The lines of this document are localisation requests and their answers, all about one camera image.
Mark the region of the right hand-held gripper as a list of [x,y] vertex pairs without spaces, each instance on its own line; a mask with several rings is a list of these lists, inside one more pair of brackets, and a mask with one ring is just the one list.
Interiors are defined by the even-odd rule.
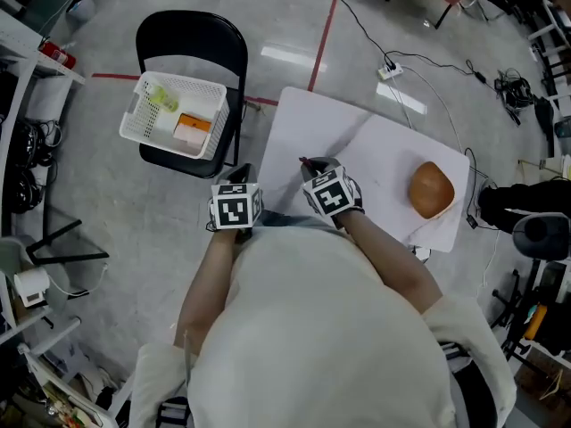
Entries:
[[301,165],[301,172],[303,180],[307,181],[302,192],[320,216],[335,216],[345,210],[362,208],[358,186],[336,158],[312,158],[311,165]]

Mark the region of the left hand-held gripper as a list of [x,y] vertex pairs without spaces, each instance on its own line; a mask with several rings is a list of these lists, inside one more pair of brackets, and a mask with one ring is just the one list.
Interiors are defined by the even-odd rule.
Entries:
[[251,228],[262,212],[262,190],[251,163],[235,166],[211,187],[211,220],[216,230]]

